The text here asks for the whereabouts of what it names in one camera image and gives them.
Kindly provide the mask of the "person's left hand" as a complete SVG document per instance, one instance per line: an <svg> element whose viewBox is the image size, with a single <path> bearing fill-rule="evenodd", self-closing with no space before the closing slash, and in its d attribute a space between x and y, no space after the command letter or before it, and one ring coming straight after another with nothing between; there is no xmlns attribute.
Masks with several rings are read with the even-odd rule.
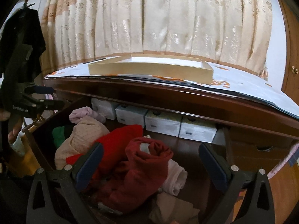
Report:
<svg viewBox="0 0 299 224"><path fill-rule="evenodd" d="M13 144L22 129L23 117L1 109L1 132L9 144Z"/></svg>

